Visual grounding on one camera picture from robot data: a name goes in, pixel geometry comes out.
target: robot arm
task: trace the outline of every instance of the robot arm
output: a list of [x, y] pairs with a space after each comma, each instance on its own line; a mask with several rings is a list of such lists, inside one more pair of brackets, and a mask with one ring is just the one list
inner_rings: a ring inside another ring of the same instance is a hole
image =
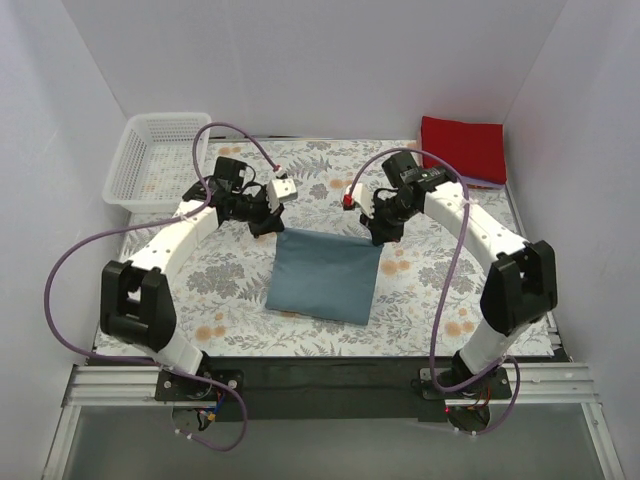
[[[244, 183], [247, 164], [218, 157], [208, 178], [213, 191], [209, 205], [198, 215], [164, 227], [127, 261], [109, 262], [102, 271], [100, 328], [118, 340], [135, 345], [155, 361], [195, 374], [203, 353], [176, 329], [176, 312], [169, 286], [198, 244], [227, 220], [247, 222], [257, 238], [284, 230], [283, 203], [297, 198], [292, 179], [282, 171], [267, 185]], [[260, 187], [256, 194], [248, 187]], [[184, 216], [206, 199], [196, 183], [182, 197], [173, 215]]]
[[[381, 199], [358, 184], [351, 198], [362, 214], [360, 223], [375, 245], [399, 241], [404, 223], [417, 213], [440, 222], [454, 236], [467, 201], [462, 187], [442, 167], [418, 167], [410, 153], [400, 153], [382, 164], [396, 189]], [[345, 209], [355, 208], [347, 204]], [[536, 244], [510, 232], [479, 205], [471, 204], [464, 246], [482, 266], [487, 281], [480, 300], [483, 320], [452, 361], [452, 383], [473, 377], [504, 355], [515, 340], [555, 308], [557, 287], [555, 255], [544, 241]]]

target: folded cloth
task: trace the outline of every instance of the folded cloth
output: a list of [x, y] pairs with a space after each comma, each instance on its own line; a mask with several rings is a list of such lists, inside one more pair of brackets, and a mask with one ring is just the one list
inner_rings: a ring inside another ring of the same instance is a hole
[[[449, 163], [469, 183], [499, 188], [507, 182], [502, 125], [422, 117], [420, 133], [422, 149]], [[424, 157], [424, 167], [436, 165]]]
[[381, 253], [368, 239], [288, 228], [278, 234], [266, 308], [366, 325]]

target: white wall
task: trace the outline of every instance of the white wall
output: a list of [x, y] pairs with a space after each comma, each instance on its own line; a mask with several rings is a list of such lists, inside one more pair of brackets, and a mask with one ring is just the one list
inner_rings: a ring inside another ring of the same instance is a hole
[[[74, 355], [50, 335], [46, 275], [74, 240], [116, 224], [100, 192], [125, 119], [59, 0], [0, 1], [0, 477], [40, 478]], [[54, 311], [91, 344], [105, 241], [63, 268]]]
[[126, 115], [413, 137], [502, 122], [565, 0], [63, 0]]
[[527, 233], [556, 249], [557, 319], [640, 478], [640, 8], [569, 0], [506, 122]]

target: white basket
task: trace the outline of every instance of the white basket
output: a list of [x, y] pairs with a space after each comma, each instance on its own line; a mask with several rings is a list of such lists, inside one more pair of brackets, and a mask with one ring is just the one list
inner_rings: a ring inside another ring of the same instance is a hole
[[[173, 213], [198, 177], [193, 168], [193, 137], [211, 122], [206, 113], [149, 113], [127, 122], [113, 157], [102, 198], [133, 213]], [[202, 168], [209, 130], [200, 137]]]

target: floral tablecloth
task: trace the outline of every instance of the floral tablecloth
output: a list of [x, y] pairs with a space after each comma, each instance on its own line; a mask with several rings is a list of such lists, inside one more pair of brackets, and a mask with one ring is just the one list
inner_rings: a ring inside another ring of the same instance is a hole
[[[358, 214], [342, 211], [343, 190], [366, 159], [410, 143], [265, 141], [266, 150], [287, 169], [299, 192], [298, 200], [286, 205], [285, 225], [367, 236]], [[205, 172], [213, 170], [218, 155], [250, 163], [261, 183], [269, 178], [267, 163], [249, 143], [211, 143]], [[372, 166], [363, 180], [372, 188], [388, 186], [379, 164]], [[472, 197], [515, 231], [504, 191], [473, 190]], [[131, 223], [144, 223], [163, 215], [136, 214]], [[147, 230], [126, 235], [121, 260], [147, 243], [153, 233]], [[254, 239], [246, 224], [227, 222], [201, 243], [171, 286], [178, 328], [212, 356], [426, 355], [433, 315], [455, 242], [449, 232], [426, 216], [419, 215], [408, 222], [402, 241], [384, 247], [369, 324], [362, 327], [266, 310], [276, 235]], [[483, 285], [480, 265], [463, 251], [438, 332], [438, 355], [453, 355], [480, 322]], [[139, 353], [100, 332], [95, 346], [104, 354]], [[552, 355], [546, 324], [532, 326], [512, 346], [511, 353]]]

